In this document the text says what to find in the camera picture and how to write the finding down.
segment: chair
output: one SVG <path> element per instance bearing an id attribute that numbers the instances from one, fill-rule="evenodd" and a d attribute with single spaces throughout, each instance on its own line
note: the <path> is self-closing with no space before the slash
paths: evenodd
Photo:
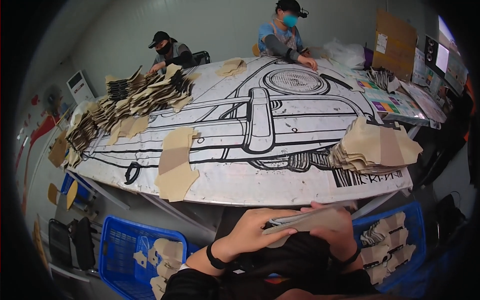
<path id="1" fill-rule="evenodd" d="M 195 61 L 199 66 L 211 63 L 210 54 L 208 54 L 207 51 L 196 52 L 196 53 L 193 53 L 192 55 L 193 55 L 193 59 L 195 59 Z"/>
<path id="2" fill-rule="evenodd" d="M 258 43 L 252 46 L 252 53 L 255 56 L 260 56 L 260 49 L 258 48 Z"/>
<path id="3" fill-rule="evenodd" d="M 96 271 L 94 269 L 96 262 L 92 233 L 98 233 L 98 231 L 91 227 L 92 224 L 101 227 L 98 223 L 90 222 L 87 217 L 80 221 L 74 219 L 68 225 L 50 219 L 48 222 L 48 246 L 52 262 L 67 268 Z M 78 267 L 74 267 L 72 264 L 70 240 L 75 246 Z"/>

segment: gray vest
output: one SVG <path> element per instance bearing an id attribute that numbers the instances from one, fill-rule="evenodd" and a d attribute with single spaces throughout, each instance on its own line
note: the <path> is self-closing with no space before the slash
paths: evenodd
<path id="1" fill-rule="evenodd" d="M 179 53 L 179 47 L 180 45 L 184 45 L 183 43 L 180 43 L 180 42 L 177 42 L 177 43 L 172 43 L 172 49 L 173 49 L 173 57 L 178 57 L 180 56 L 180 53 Z M 160 55 L 160 54 L 157 54 L 156 57 L 155 57 L 155 61 L 157 63 L 159 62 L 162 62 L 165 60 L 165 57 L 163 55 Z M 187 63 L 184 63 L 182 64 L 182 68 L 184 69 L 187 69 L 187 68 L 191 68 L 191 67 L 194 67 L 197 65 L 197 62 L 195 61 L 195 59 L 192 57 L 192 60 L 187 62 Z M 167 68 L 163 68 L 160 70 L 162 72 L 162 74 L 165 74 L 165 72 L 167 71 Z"/>

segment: black arm sleeve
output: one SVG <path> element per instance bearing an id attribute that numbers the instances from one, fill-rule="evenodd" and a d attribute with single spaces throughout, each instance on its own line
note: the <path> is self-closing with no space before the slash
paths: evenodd
<path id="1" fill-rule="evenodd" d="M 180 53 L 179 56 L 174 57 L 174 58 L 169 59 L 169 60 L 166 60 L 165 61 L 165 66 L 168 66 L 172 63 L 181 66 L 185 63 L 188 63 L 188 62 L 192 61 L 192 53 L 190 52 L 190 50 L 188 49 L 187 46 L 185 46 L 183 44 L 180 45 L 179 53 Z"/>
<path id="2" fill-rule="evenodd" d="M 280 42 L 275 35 L 267 35 L 265 37 L 265 46 L 270 49 L 275 55 L 284 57 L 287 54 L 289 47 Z M 298 61 L 300 54 L 297 51 L 290 52 L 290 58 Z"/>
<path id="3" fill-rule="evenodd" d="M 340 274 L 334 280 L 334 293 L 339 295 L 378 294 L 370 283 L 367 271 L 360 269 L 347 274 Z"/>
<path id="4" fill-rule="evenodd" d="M 218 298 L 215 277 L 194 269 L 183 269 L 167 282 L 162 300 L 213 300 Z"/>

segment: cardboard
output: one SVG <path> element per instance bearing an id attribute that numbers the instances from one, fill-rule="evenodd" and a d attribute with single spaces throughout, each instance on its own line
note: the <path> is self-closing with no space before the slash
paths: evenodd
<path id="1" fill-rule="evenodd" d="M 64 130 L 60 133 L 58 138 L 55 140 L 53 144 L 52 150 L 48 155 L 48 159 L 52 162 L 52 164 L 58 168 L 65 160 L 65 152 L 67 151 L 67 140 L 65 136 L 67 135 L 67 131 Z"/>
<path id="2" fill-rule="evenodd" d="M 382 9 L 377 9 L 373 67 L 384 67 L 399 80 L 410 81 L 415 61 L 417 30 Z"/>

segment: white plastic bag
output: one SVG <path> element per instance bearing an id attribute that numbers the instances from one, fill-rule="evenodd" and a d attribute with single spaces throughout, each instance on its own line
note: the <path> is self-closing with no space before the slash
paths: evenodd
<path id="1" fill-rule="evenodd" d="M 365 64 L 365 50 L 362 45 L 349 44 L 343 45 L 336 38 L 332 42 L 326 43 L 324 49 L 328 57 L 339 63 L 355 70 L 363 70 Z"/>

